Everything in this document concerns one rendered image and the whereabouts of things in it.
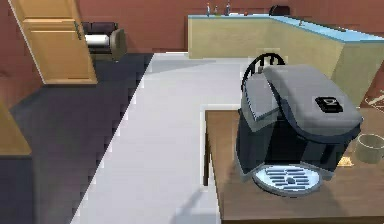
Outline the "grey and black coffee machine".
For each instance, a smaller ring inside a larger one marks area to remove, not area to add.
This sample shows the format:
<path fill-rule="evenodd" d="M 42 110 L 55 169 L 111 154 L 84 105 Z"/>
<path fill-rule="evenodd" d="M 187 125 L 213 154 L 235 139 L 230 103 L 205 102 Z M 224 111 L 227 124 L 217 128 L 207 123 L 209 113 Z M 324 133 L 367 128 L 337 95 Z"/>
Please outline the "grey and black coffee machine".
<path fill-rule="evenodd" d="M 330 180 L 363 117 L 340 88 L 309 65 L 247 68 L 235 143 L 243 181 L 284 197 Z"/>

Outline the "brown wooden table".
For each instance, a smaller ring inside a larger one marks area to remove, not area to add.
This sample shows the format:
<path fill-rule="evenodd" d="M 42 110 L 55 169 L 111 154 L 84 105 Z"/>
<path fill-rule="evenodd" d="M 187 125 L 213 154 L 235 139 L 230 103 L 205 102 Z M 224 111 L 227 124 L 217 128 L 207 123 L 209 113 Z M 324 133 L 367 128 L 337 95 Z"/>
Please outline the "brown wooden table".
<path fill-rule="evenodd" d="M 243 182 L 234 161 L 237 110 L 205 112 L 206 158 L 213 166 L 220 224 L 384 224 L 384 159 L 366 164 L 350 144 L 345 155 L 351 167 L 304 197 L 269 194 L 249 180 Z"/>

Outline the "white cushion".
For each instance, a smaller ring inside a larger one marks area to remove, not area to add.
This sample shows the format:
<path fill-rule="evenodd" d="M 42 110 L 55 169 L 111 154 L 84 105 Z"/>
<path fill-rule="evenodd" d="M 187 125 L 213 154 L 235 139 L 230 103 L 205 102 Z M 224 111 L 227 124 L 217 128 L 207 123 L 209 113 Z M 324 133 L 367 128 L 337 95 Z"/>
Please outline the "white cushion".
<path fill-rule="evenodd" d="M 85 40 L 88 46 L 108 46 L 110 44 L 109 37 L 107 35 L 86 35 Z"/>

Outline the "pale green mug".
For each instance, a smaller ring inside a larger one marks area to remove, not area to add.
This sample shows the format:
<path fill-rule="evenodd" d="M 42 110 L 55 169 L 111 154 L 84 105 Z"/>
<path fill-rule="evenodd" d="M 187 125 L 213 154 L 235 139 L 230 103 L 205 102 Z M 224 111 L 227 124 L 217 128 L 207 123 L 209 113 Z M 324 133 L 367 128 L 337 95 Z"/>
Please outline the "pale green mug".
<path fill-rule="evenodd" d="M 377 164 L 384 158 L 384 137 L 376 134 L 361 134 L 356 141 L 355 155 L 358 160 Z"/>

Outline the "black appliance on counter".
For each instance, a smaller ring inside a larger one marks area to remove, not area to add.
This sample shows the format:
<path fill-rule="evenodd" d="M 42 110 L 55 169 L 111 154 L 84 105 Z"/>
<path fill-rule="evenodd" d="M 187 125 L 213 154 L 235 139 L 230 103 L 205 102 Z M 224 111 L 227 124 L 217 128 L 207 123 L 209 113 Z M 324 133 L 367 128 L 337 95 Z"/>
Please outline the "black appliance on counter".
<path fill-rule="evenodd" d="M 290 14 L 290 7 L 284 5 L 273 5 L 269 10 L 270 16 L 285 16 Z"/>

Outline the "black round-backed chair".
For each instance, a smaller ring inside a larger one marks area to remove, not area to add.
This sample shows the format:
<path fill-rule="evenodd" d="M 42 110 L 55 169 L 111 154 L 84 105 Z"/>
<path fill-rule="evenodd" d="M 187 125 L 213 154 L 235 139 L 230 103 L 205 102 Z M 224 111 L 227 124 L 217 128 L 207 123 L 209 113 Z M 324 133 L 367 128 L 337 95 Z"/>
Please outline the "black round-backed chair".
<path fill-rule="evenodd" d="M 256 64 L 259 64 L 261 67 L 265 66 L 265 61 L 269 60 L 269 64 L 273 65 L 274 62 L 277 62 L 278 65 L 284 65 L 284 59 L 277 53 L 263 53 L 257 56 L 247 67 L 241 81 L 241 89 L 244 89 L 245 83 L 249 76 L 252 76 L 256 73 Z"/>

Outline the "yellow counter with blue top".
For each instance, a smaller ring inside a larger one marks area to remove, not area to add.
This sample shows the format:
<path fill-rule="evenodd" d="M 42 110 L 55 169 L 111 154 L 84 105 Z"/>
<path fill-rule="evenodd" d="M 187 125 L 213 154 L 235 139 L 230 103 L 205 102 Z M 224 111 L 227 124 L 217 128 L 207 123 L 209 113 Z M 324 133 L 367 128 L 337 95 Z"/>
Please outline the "yellow counter with blue top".
<path fill-rule="evenodd" d="M 285 16 L 190 15 L 188 53 L 192 59 L 276 53 L 289 65 L 317 68 L 360 105 L 384 63 L 384 38 Z"/>

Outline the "light wooden room door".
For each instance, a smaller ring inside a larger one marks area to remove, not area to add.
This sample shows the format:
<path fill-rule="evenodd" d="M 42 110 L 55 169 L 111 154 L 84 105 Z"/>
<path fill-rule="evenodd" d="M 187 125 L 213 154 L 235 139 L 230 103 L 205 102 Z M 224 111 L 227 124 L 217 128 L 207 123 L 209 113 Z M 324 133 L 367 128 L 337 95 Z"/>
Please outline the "light wooden room door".
<path fill-rule="evenodd" d="M 44 84 L 96 84 L 76 0 L 8 0 Z"/>

